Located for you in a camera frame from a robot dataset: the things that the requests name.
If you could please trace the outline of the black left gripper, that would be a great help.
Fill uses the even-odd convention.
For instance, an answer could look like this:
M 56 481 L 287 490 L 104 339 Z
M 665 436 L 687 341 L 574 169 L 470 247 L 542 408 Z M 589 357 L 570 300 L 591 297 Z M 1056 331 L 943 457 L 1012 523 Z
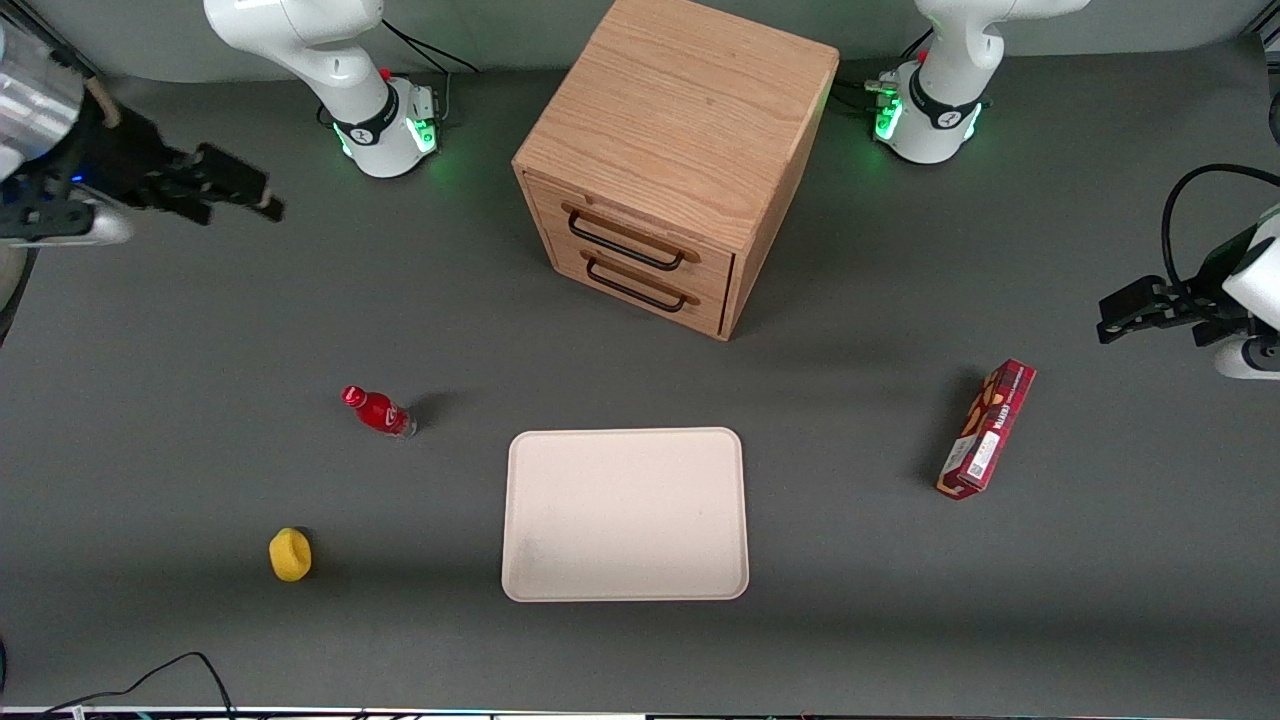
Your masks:
M 1263 323 L 1228 296 L 1222 283 L 1240 265 L 1257 228 L 1248 225 L 1230 240 L 1211 250 L 1198 272 L 1187 278 L 1176 269 L 1171 231 L 1160 231 L 1160 247 L 1171 290 L 1162 277 L 1140 277 L 1098 301 L 1100 322 L 1096 336 L 1101 345 L 1110 345 L 1137 331 L 1149 329 L 1157 311 L 1172 300 L 1174 316 L 1196 323 L 1193 337 L 1198 347 L 1207 347 L 1233 336 L 1253 338 L 1263 334 Z

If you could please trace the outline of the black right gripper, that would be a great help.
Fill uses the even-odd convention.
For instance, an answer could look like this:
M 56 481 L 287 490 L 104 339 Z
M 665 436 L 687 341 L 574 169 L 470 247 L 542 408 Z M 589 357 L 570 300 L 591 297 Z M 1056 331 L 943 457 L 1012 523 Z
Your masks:
M 159 210 L 198 225 L 212 223 L 212 206 L 229 204 L 278 223 L 285 204 L 271 195 L 268 176 L 211 143 L 191 150 L 169 145 L 147 117 L 83 95 L 76 122 L 72 197 L 92 227 L 127 227 L 122 208 Z

